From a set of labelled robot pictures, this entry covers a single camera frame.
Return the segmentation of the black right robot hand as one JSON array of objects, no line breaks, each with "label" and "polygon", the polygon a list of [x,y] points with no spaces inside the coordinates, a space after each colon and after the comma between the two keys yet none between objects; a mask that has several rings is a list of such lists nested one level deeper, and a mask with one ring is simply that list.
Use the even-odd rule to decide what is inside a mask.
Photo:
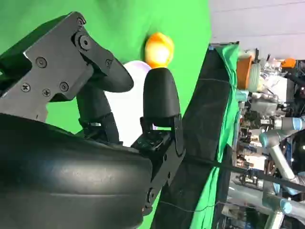
[{"label": "black right robot hand", "polygon": [[130,91],[125,67],[71,12],[0,57],[0,226],[134,229],[184,156],[172,73],[150,70],[142,134],[119,140],[106,92]]}]

